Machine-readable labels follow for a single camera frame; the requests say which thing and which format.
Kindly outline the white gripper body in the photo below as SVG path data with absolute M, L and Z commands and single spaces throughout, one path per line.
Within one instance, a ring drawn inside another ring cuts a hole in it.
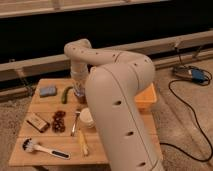
M 74 88 L 74 80 L 85 80 L 89 75 L 89 71 L 88 68 L 86 66 L 84 66 L 83 68 L 71 68 L 71 77 L 73 79 L 73 88 Z

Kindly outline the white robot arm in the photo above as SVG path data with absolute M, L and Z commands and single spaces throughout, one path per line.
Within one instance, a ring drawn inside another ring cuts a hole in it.
M 141 119 L 135 96 L 154 80 L 155 67 L 143 54 L 94 49 L 87 39 L 70 42 L 76 92 L 83 92 L 112 171 L 164 171 Z

